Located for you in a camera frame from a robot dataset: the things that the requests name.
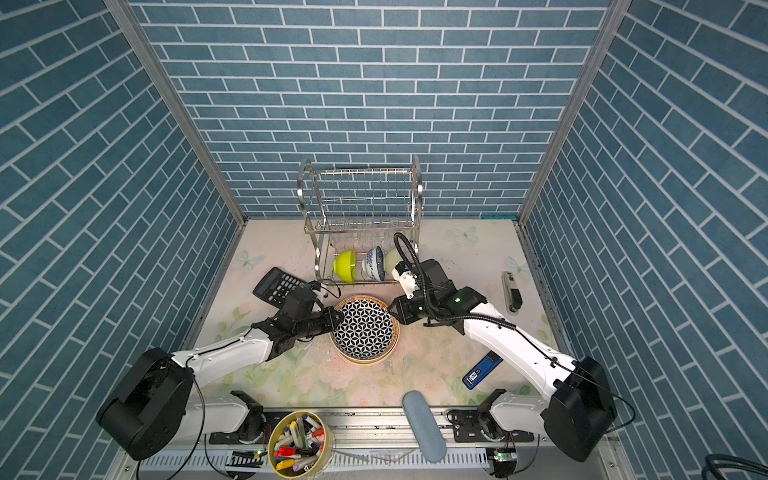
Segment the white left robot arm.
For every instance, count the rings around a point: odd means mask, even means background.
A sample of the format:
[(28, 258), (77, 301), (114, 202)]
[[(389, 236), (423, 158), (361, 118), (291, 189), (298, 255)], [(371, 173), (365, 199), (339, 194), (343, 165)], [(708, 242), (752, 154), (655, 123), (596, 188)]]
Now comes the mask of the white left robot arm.
[(96, 423), (131, 458), (145, 460), (174, 440), (205, 433), (234, 432), (256, 409), (249, 396), (208, 408), (194, 404), (202, 388), (249, 365), (278, 358), (299, 340), (338, 330), (344, 314), (324, 306), (314, 292), (290, 292), (278, 312), (243, 333), (211, 345), (168, 353), (144, 352), (114, 387), (95, 416)]

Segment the aluminium corner frame post right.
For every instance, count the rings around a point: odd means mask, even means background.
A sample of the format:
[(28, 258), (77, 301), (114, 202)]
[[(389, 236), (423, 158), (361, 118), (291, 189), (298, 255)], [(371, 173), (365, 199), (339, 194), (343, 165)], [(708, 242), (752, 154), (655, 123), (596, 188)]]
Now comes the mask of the aluminium corner frame post right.
[(609, 8), (606, 11), (605, 17), (596, 35), (595, 42), (586, 56), (580, 76), (576, 80), (573, 91), (569, 96), (568, 103), (563, 109), (558, 127), (550, 140), (545, 154), (542, 156), (542, 161), (534, 175), (531, 187), (521, 206), (518, 215), (518, 223), (521, 226), (529, 221), (533, 213), (533, 209), (543, 191), (547, 178), (557, 162), (558, 155), (564, 146), (565, 140), (573, 127), (575, 119), (584, 104), (590, 87), (596, 78), (599, 68), (607, 55), (607, 51), (615, 38), (618, 28), (630, 5), (630, 0), (616, 0), (611, 1), (609, 4)]

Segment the blue floral white bowl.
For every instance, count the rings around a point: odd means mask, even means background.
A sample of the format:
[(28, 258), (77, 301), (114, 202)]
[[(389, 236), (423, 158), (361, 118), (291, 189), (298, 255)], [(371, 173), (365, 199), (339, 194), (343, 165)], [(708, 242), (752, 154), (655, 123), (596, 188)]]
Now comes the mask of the blue floral white bowl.
[(384, 251), (380, 246), (370, 249), (364, 257), (363, 278), (366, 281), (383, 282), (386, 280)]

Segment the grey blue oval case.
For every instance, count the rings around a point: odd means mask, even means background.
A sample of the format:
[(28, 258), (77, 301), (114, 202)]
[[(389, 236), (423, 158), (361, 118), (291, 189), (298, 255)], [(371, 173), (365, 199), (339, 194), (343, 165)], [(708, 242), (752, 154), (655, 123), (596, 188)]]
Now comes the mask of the grey blue oval case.
[(402, 406), (424, 458), (433, 464), (443, 461), (447, 444), (423, 394), (416, 390), (407, 392)]

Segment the white patterned large bowl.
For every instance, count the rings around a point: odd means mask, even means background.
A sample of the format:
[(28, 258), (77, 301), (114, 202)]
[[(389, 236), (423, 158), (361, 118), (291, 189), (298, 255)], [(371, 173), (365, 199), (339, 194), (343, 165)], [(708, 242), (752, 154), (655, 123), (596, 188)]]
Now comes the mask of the white patterned large bowl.
[(343, 317), (331, 337), (334, 346), (348, 361), (371, 365), (383, 361), (395, 349), (400, 325), (382, 300), (354, 295), (334, 307)]

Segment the yellow tin pen holder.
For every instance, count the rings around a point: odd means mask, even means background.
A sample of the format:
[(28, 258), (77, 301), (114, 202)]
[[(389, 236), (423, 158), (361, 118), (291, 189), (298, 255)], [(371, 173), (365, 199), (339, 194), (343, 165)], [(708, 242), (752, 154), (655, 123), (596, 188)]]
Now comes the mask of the yellow tin pen holder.
[(291, 412), (273, 429), (268, 462), (281, 479), (309, 479), (326, 468), (333, 447), (331, 428), (316, 412)]

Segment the steel two-tier dish rack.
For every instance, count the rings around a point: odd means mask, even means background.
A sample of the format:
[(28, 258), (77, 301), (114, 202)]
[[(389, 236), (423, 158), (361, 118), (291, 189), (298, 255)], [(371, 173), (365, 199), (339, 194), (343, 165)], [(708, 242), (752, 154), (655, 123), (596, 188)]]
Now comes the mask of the steel two-tier dish rack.
[(316, 167), (301, 162), (297, 198), (304, 231), (313, 248), (315, 278), (344, 284), (333, 264), (346, 251), (357, 266), (351, 285), (372, 284), (363, 272), (367, 252), (395, 248), (393, 236), (404, 234), (415, 250), (420, 247), (425, 186), (419, 158), (406, 164)]

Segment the aluminium corner frame post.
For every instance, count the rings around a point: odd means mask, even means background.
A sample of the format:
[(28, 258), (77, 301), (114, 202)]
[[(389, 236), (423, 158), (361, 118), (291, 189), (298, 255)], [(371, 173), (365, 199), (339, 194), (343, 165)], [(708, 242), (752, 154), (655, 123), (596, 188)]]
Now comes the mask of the aluminium corner frame post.
[(129, 2), (124, 0), (105, 0), (104, 4), (178, 124), (184, 138), (197, 156), (199, 163), (208, 173), (213, 185), (228, 207), (230, 214), (235, 222), (240, 227), (243, 227), (247, 222), (247, 215), (228, 186)]
[(545, 154), (542, 156), (542, 161), (534, 175), (531, 187), (521, 206), (518, 215), (518, 223), (521, 226), (529, 221), (533, 213), (533, 209), (543, 191), (547, 178), (557, 162), (558, 155), (564, 146), (565, 140), (573, 127), (575, 119), (584, 104), (590, 87), (596, 78), (599, 68), (607, 55), (607, 51), (615, 38), (618, 28), (630, 5), (630, 0), (616, 0), (611, 1), (609, 4), (609, 8), (606, 11), (605, 17), (596, 35), (595, 42), (586, 56), (580, 76), (576, 80), (573, 91), (569, 96), (568, 103), (563, 109), (558, 127), (550, 140)]

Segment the aluminium corner frame post left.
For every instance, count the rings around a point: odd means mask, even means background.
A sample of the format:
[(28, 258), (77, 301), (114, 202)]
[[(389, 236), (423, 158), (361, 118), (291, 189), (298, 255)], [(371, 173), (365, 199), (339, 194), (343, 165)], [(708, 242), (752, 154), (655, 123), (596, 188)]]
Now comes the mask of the aluminium corner frame post left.
[(228, 207), (230, 214), (235, 222), (240, 227), (243, 227), (247, 222), (247, 215), (228, 186), (129, 2), (124, 0), (105, 0), (104, 4), (178, 124), (184, 138), (197, 156), (199, 163), (208, 173), (213, 185)]

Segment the pale green small bowl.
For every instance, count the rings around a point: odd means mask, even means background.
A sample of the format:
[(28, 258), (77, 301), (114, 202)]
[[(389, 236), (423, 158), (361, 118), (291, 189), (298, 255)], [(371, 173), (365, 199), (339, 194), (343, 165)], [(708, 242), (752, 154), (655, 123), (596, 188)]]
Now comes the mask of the pale green small bowl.
[(401, 261), (402, 261), (401, 255), (396, 248), (392, 248), (391, 250), (385, 253), (384, 269), (385, 269), (385, 277), (387, 279), (393, 278), (392, 271)]

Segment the black desk calculator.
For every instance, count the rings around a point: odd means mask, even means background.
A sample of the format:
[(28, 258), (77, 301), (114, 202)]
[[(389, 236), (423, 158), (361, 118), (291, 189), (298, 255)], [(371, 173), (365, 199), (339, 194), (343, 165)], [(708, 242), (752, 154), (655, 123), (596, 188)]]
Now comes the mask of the black desk calculator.
[(252, 294), (273, 307), (281, 308), (290, 292), (306, 286), (304, 280), (275, 266), (262, 277)]

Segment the blue card device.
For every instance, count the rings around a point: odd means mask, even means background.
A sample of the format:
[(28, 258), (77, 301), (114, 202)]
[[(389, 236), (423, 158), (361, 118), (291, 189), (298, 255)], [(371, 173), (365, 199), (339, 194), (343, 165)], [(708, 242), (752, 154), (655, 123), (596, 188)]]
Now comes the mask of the blue card device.
[(502, 363), (503, 359), (499, 355), (489, 351), (462, 377), (462, 383), (467, 389), (473, 390)]

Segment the lime green small bowl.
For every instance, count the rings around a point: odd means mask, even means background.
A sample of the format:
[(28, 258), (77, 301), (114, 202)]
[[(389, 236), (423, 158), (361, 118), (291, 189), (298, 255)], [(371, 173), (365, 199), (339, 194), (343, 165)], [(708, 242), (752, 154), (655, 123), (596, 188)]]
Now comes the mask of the lime green small bowl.
[(357, 255), (354, 250), (343, 251), (334, 260), (335, 275), (345, 283), (354, 283), (356, 281), (356, 262)]

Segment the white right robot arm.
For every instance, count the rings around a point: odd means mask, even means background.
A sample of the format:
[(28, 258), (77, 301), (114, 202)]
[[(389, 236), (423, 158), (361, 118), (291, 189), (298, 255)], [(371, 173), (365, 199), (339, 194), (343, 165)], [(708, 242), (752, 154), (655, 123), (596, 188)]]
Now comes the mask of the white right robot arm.
[(422, 321), (430, 327), (452, 327), (494, 352), (539, 392), (541, 402), (528, 412), (511, 393), (495, 397), (488, 414), (496, 426), (545, 436), (575, 461), (589, 457), (617, 417), (599, 362), (591, 357), (576, 360), (547, 346), (475, 289), (456, 288), (434, 259), (419, 265), (401, 261), (392, 277), (403, 290), (390, 305), (401, 324)]

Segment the aluminium front rail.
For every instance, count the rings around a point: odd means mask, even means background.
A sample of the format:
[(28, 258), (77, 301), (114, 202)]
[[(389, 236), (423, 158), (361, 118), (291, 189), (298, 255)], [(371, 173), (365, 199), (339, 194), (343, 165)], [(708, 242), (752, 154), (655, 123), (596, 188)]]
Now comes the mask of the aluminium front rail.
[[(457, 423), (447, 408), (432, 412), (446, 446), (446, 456), (429, 462), (420, 449), (400, 407), (320, 408), (320, 418), (332, 432), (331, 459), (321, 479), (488, 479), (493, 453), (508, 447), (517, 459), (515, 479), (631, 479), (634, 474), (619, 439), (609, 436), (583, 462), (562, 453), (544, 435), (514, 432), (496, 442), (470, 434), (461, 443), (454, 437)], [(259, 445), (203, 444), (191, 437), (169, 444), (155, 456), (137, 462), (117, 456), (109, 479), (274, 479), (265, 460), (248, 460)]]

